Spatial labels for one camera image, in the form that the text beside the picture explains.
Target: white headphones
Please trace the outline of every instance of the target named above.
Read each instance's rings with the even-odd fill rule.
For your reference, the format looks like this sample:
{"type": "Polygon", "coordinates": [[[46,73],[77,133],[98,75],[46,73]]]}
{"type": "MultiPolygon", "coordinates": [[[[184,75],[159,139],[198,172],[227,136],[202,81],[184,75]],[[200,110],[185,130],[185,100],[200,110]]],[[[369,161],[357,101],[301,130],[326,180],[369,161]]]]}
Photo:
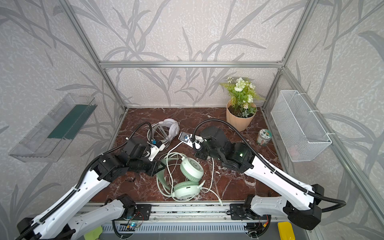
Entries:
{"type": "MultiPolygon", "coordinates": [[[[159,135],[161,135],[164,138],[163,140],[161,140],[161,142],[165,144],[166,148],[169,147],[169,144],[172,141],[172,139],[174,139],[179,134],[179,130],[180,130],[179,124],[172,118],[167,118],[161,122],[152,124],[152,131],[157,132],[159,135]],[[164,127],[169,128],[168,134],[166,133],[164,127]]],[[[149,141],[151,140],[149,139],[149,130],[147,133],[147,138],[149,141]]]]}
{"type": "MultiPolygon", "coordinates": [[[[166,166],[166,159],[162,159],[161,162],[166,166]]],[[[180,164],[180,170],[189,181],[181,182],[173,187],[172,197],[177,199],[187,199],[194,197],[200,193],[200,190],[205,180],[199,184],[200,179],[204,175],[203,167],[195,159],[190,157],[183,157],[180,164]]],[[[171,186],[167,184],[164,177],[164,170],[156,174],[157,179],[161,182],[164,189],[171,191],[171,186]]]]}

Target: peach flower pot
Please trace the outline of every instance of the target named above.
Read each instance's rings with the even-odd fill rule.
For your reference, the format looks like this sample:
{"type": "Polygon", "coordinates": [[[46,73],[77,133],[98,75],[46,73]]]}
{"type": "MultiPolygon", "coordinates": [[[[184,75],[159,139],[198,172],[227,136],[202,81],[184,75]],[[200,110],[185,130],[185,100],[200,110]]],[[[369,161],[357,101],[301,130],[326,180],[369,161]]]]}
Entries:
{"type": "MultiPolygon", "coordinates": [[[[229,122],[232,126],[234,126],[237,129],[237,131],[239,131],[239,132],[244,131],[248,127],[248,125],[251,123],[255,114],[249,118],[236,117],[235,115],[230,113],[228,110],[228,108],[231,105],[232,105],[232,102],[231,102],[231,100],[229,100],[228,104],[227,104],[227,122],[229,122]]],[[[256,107],[256,105],[254,103],[250,103],[249,105],[252,107],[256,107]]]]}

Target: potted plant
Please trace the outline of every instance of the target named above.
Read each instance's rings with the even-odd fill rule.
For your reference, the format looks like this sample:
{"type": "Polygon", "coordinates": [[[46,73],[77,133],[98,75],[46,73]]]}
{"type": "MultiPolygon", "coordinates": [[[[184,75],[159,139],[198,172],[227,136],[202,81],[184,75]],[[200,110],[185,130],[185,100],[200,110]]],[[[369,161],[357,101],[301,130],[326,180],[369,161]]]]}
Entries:
{"type": "Polygon", "coordinates": [[[227,122],[238,131],[244,131],[251,123],[257,111],[254,100],[265,100],[255,92],[255,86],[247,78],[228,77],[226,83],[220,83],[225,87],[231,99],[227,104],[227,122]]]}

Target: wallpaper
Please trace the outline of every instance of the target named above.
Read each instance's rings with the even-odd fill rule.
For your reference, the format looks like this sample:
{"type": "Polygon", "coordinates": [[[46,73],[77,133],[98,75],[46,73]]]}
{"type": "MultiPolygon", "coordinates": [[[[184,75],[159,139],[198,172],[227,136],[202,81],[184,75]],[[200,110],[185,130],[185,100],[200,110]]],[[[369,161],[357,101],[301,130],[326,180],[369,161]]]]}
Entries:
{"type": "Polygon", "coordinates": [[[70,0],[103,61],[278,61],[307,0],[70,0]]]}
{"type": "MultiPolygon", "coordinates": [[[[383,240],[384,229],[330,147],[312,161],[292,162],[290,160],[270,114],[280,90],[292,90],[283,76],[265,107],[265,114],[276,141],[274,144],[281,152],[279,159],[285,171],[307,184],[320,184],[324,187],[325,196],[343,199],[347,203],[341,209],[323,213],[321,222],[317,226],[319,232],[315,230],[308,232],[310,237],[318,233],[318,239],[324,240],[383,240]]],[[[331,205],[324,201],[319,204],[321,208],[331,205]]]]}
{"type": "Polygon", "coordinates": [[[0,1],[0,233],[39,214],[77,181],[110,142],[121,114],[111,91],[63,14],[50,0],[0,1]],[[98,105],[55,163],[21,162],[9,151],[67,94],[98,105]]]}
{"type": "Polygon", "coordinates": [[[288,67],[384,197],[384,1],[316,6],[288,67]]]}
{"type": "MultiPolygon", "coordinates": [[[[230,97],[219,85],[227,77],[248,78],[263,98],[275,78],[276,68],[111,68],[118,92],[130,107],[224,107],[230,97]]],[[[261,106],[264,101],[254,101],[261,106]]]]}

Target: marble tabletop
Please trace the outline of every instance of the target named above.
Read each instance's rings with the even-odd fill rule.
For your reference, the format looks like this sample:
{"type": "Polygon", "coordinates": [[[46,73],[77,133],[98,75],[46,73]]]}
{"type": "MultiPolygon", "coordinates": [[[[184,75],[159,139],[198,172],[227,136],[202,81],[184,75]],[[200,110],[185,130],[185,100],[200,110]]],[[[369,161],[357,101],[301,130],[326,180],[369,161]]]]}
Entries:
{"type": "MultiPolygon", "coordinates": [[[[125,141],[125,137],[129,136],[132,130],[141,122],[148,121],[150,123],[156,123],[166,118],[173,118],[180,123],[180,131],[192,133],[195,126],[201,121],[208,118],[219,118],[225,120],[226,117],[225,108],[132,108],[128,110],[125,120],[122,123],[121,129],[116,138],[115,146],[122,144],[125,141]]],[[[209,122],[204,124],[200,130],[210,125],[220,126],[228,139],[231,142],[240,142],[241,139],[235,132],[226,127],[224,124],[218,122],[209,122]]],[[[264,156],[269,162],[281,169],[278,156],[276,154],[273,142],[267,144],[267,146],[259,146],[257,144],[257,134],[260,129],[267,128],[264,117],[258,108],[254,119],[246,130],[241,132],[247,141],[253,146],[253,148],[264,156]]],[[[142,136],[146,139],[148,127],[142,127],[136,133],[136,136],[142,136]]],[[[168,150],[173,148],[179,143],[175,138],[168,150]]],[[[168,150],[162,151],[160,154],[167,153],[168,150]]],[[[194,157],[194,151],[186,144],[181,144],[175,149],[177,152],[182,152],[188,157],[194,157]]],[[[204,175],[202,180],[205,180],[204,187],[209,188],[212,177],[212,159],[206,161],[197,159],[204,169],[204,175]]],[[[259,196],[279,196],[274,190],[267,187],[260,181],[248,177],[244,174],[226,169],[220,165],[220,161],[214,160],[214,180],[212,183],[212,190],[215,191],[222,200],[245,200],[248,194],[257,194],[259,196]]],[[[181,173],[180,167],[177,166],[174,173],[174,185],[185,181],[185,177],[181,173]]],[[[127,172],[125,176],[119,177],[105,189],[100,191],[94,196],[92,202],[104,202],[107,198],[115,199],[121,194],[128,194],[136,202],[158,202],[158,201],[171,201],[172,198],[163,196],[156,185],[156,177],[149,177],[144,173],[127,172]]],[[[211,193],[202,193],[195,197],[193,200],[217,200],[217,197],[211,193]]]]}

